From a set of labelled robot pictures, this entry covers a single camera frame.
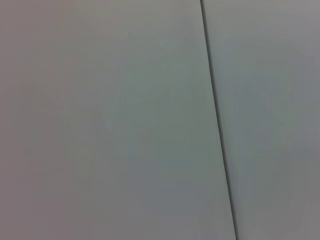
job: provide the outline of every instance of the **dark vertical line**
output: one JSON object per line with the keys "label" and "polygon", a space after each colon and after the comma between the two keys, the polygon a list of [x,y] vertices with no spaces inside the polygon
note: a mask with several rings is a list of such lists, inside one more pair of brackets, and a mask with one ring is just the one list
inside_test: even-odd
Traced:
{"label": "dark vertical line", "polygon": [[224,134],[223,134],[222,126],[221,126],[221,116],[220,116],[220,110],[219,110],[219,104],[218,104],[218,98],[217,98],[217,89],[216,89],[216,84],[215,84],[211,48],[210,48],[210,43],[209,43],[209,32],[208,32],[208,25],[207,25],[207,17],[206,17],[204,0],[200,0],[200,5],[201,5],[202,21],[203,21],[203,28],[204,28],[206,51],[207,51],[208,62],[209,62],[211,85],[212,85],[212,91],[213,91],[213,100],[214,100],[214,106],[215,106],[215,112],[216,112],[216,119],[217,119],[217,123],[218,123],[218,131],[219,131],[219,137],[220,137],[220,143],[221,143],[226,185],[227,185],[228,194],[229,194],[229,201],[230,201],[231,215],[232,215],[232,221],[233,221],[233,227],[234,227],[234,234],[235,234],[235,239],[239,240],[239,232],[238,232],[238,224],[237,224],[237,220],[236,220],[235,204],[234,204],[234,198],[233,198],[232,190],[231,190],[228,163],[226,160],[226,147],[225,147],[225,142],[224,142]]}

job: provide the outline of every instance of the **white panel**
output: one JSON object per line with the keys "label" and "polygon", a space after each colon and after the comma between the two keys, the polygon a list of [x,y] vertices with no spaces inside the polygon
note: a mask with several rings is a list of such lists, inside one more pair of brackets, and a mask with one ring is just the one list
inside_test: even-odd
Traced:
{"label": "white panel", "polygon": [[317,240],[320,4],[204,0],[240,240]]}
{"label": "white panel", "polygon": [[234,240],[200,3],[2,0],[0,239]]}

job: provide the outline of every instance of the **gray surface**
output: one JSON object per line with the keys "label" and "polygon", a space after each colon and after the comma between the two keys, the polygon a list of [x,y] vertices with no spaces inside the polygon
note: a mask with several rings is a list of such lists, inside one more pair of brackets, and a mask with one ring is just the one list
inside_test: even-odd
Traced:
{"label": "gray surface", "polygon": [[240,240],[317,240],[320,4],[204,0]]}
{"label": "gray surface", "polygon": [[200,3],[2,0],[0,238],[234,240]]}

